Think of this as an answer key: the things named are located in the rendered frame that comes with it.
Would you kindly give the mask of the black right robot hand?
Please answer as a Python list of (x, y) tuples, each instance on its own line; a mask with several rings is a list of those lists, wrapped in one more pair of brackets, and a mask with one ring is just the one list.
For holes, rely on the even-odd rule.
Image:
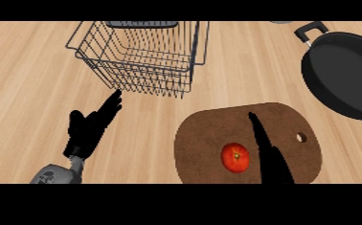
[(292, 184), (294, 178), (279, 149), (272, 145), (263, 124), (257, 115), (249, 112), (254, 139), (258, 149), (261, 183), (267, 185)]

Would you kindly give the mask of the red tomato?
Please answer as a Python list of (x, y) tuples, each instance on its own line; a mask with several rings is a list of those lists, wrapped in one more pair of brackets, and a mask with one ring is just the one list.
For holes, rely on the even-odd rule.
[(249, 161), (246, 148), (238, 143), (226, 144), (220, 151), (220, 160), (230, 172), (243, 172), (248, 169)]

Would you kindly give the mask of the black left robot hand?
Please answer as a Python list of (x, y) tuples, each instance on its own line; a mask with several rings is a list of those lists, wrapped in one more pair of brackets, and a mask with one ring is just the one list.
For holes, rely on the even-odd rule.
[(63, 150), (65, 157), (78, 156), (85, 159), (91, 155), (119, 109), (121, 91), (115, 90), (97, 111), (93, 111), (87, 116), (82, 115), (79, 110), (71, 112), (69, 140)]

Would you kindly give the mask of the brown wooden cutting board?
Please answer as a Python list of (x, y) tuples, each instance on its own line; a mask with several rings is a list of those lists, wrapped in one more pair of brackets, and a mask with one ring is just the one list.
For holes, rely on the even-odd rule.
[[(320, 171), (322, 155), (313, 129), (303, 115), (285, 104), (266, 102), (204, 110), (181, 122), (174, 141), (176, 167), (183, 183), (258, 184), (260, 162), (248, 115), (263, 124), (272, 145), (288, 164), (294, 182), (308, 184)], [(241, 144), (248, 151), (248, 168), (230, 172), (221, 165), (221, 148)]]

